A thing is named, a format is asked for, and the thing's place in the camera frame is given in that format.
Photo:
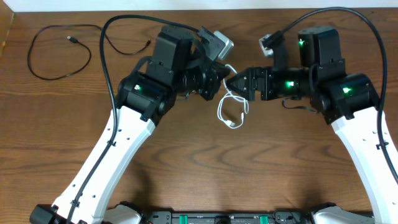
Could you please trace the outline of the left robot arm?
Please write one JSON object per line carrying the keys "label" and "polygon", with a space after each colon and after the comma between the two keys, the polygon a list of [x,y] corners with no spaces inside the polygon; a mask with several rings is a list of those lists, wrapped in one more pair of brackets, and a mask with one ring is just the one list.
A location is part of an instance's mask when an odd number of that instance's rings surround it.
{"label": "left robot arm", "polygon": [[116,106],[79,173],[52,204],[37,205],[29,221],[139,223],[141,213],[128,203],[108,208],[120,178],[179,94],[214,97],[229,73],[222,61],[233,46],[219,31],[163,27],[153,54],[141,58],[121,80]]}

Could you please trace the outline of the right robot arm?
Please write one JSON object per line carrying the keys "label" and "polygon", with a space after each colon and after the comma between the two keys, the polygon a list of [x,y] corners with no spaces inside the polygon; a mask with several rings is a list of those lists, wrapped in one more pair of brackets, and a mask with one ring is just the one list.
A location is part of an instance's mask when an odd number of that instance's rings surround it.
{"label": "right robot arm", "polygon": [[371,202],[371,217],[329,203],[310,213],[312,223],[396,223],[397,149],[370,79],[346,73],[338,31],[330,26],[301,30],[300,68],[287,66],[281,34],[264,37],[261,45],[274,52],[273,66],[247,68],[227,87],[249,101],[256,91],[265,101],[309,98],[310,110],[324,116],[348,150]]}

